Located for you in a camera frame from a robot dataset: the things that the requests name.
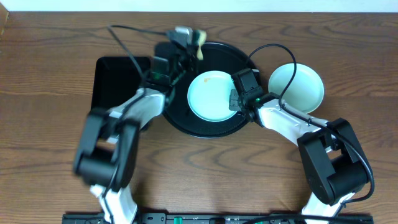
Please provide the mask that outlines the green plate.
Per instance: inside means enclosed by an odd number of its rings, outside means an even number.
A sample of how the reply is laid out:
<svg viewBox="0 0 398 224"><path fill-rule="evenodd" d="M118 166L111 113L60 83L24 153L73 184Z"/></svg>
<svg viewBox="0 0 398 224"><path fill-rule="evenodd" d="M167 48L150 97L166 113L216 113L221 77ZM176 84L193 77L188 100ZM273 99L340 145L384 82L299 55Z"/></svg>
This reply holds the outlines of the green plate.
<svg viewBox="0 0 398 224"><path fill-rule="evenodd" d="M294 64L292 63L277 68L269 79L269 92L281 94L293 72ZM312 68L298 63L295 77L282 99L304 113L311 113L321 105L324 94L324 85L318 73Z"/></svg>
<svg viewBox="0 0 398 224"><path fill-rule="evenodd" d="M229 97L234 89L230 74L217 70L204 72L188 87L188 105L195 115L205 121L226 121L236 114L236 111L229 109Z"/></svg>

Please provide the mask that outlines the yellow sponge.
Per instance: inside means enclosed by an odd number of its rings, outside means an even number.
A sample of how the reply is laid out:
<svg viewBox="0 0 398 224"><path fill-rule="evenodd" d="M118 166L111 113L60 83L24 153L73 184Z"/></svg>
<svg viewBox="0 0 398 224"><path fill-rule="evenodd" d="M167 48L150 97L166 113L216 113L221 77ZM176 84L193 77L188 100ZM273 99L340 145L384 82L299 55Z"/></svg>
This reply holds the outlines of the yellow sponge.
<svg viewBox="0 0 398 224"><path fill-rule="evenodd" d="M207 34L204 30L197 30L197 59L203 60L203 52L201 51L201 47L206 42Z"/></svg>

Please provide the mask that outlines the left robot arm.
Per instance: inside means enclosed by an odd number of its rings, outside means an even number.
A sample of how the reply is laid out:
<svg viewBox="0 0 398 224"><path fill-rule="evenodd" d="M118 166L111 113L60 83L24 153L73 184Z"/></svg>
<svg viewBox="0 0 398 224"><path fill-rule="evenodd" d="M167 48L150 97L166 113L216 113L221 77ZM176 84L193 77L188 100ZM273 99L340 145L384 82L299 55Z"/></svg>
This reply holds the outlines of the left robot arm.
<svg viewBox="0 0 398 224"><path fill-rule="evenodd" d="M93 108L87 115L73 163L73 171L90 186L99 200L106 223L133 223L137 204L132 199L132 179L139 134L153 118L163 113L175 96L177 83L203 60L206 32L177 26L163 32L173 46L169 57L154 57L152 68L142 70L128 47L107 30L130 58L140 83L133 97L108 110Z"/></svg>

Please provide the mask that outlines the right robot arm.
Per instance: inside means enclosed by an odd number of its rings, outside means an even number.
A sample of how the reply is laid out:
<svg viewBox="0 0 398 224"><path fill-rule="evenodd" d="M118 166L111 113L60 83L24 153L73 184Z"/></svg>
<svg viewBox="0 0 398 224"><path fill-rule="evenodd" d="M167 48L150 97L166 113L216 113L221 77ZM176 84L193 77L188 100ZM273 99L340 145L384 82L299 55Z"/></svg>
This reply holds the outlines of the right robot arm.
<svg viewBox="0 0 398 224"><path fill-rule="evenodd" d="M365 196L353 197L366 184L374 185L374 175L347 120L315 118L259 88L231 90L229 107L297 145L312 191L303 215L333 218L347 204L367 200L373 194L370 188Z"/></svg>

